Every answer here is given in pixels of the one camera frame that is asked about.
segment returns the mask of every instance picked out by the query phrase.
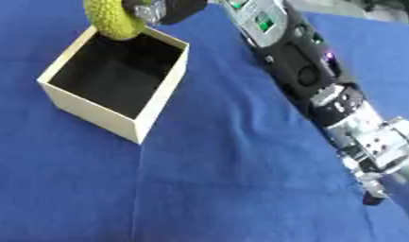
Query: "table surface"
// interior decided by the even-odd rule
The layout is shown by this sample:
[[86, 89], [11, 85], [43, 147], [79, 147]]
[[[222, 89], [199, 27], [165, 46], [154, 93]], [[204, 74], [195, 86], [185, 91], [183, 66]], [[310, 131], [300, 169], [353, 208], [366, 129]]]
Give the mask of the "table surface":
[[[387, 118], [409, 118], [409, 26], [308, 14]], [[162, 30], [188, 73], [144, 145], [58, 111], [35, 82], [81, 1], [0, 1], [0, 241], [409, 241], [214, 6]]]

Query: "silver metal part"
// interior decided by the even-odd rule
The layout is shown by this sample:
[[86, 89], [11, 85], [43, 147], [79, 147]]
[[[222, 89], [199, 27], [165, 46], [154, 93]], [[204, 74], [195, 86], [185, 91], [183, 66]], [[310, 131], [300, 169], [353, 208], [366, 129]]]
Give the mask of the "silver metal part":
[[135, 7], [135, 16], [153, 25], [158, 24], [165, 15], [166, 4], [164, 0], [152, 0], [149, 5]]
[[[317, 92], [312, 104], [325, 106], [343, 90], [333, 84]], [[341, 112], [341, 107], [334, 107]], [[409, 121], [398, 117], [385, 122], [364, 101], [354, 113], [324, 130], [338, 148], [344, 166], [373, 197], [388, 196], [380, 182], [383, 177], [409, 182]]]
[[220, 0], [229, 17], [259, 47], [277, 42], [287, 26], [282, 0]]
[[325, 131], [338, 148], [344, 148], [355, 145], [355, 136], [375, 131], [382, 123], [383, 119], [364, 101], [353, 114]]
[[322, 107], [334, 100], [345, 88], [340, 85], [332, 84], [325, 89], [321, 89], [310, 100], [315, 107]]

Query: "purple light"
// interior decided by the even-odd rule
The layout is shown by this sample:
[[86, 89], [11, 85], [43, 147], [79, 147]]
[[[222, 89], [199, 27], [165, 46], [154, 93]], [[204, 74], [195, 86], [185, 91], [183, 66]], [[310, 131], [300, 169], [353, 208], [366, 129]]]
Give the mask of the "purple light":
[[329, 59], [329, 60], [334, 58], [334, 55], [333, 55], [332, 52], [326, 53], [325, 56], [326, 56], [326, 58]]

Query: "screw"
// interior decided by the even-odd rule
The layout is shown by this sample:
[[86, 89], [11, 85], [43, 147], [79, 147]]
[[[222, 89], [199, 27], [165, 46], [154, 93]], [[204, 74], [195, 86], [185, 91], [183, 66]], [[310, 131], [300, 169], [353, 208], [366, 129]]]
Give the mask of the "screw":
[[266, 63], [273, 63], [275, 61], [272, 56], [266, 56], [264, 60]]

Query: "beige box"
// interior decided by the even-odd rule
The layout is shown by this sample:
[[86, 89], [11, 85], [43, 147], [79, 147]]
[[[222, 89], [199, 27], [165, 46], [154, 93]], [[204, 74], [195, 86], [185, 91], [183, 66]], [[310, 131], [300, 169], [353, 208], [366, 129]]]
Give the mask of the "beige box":
[[91, 26], [38, 82], [58, 108], [141, 144], [185, 74], [188, 51], [149, 27], [115, 42]]

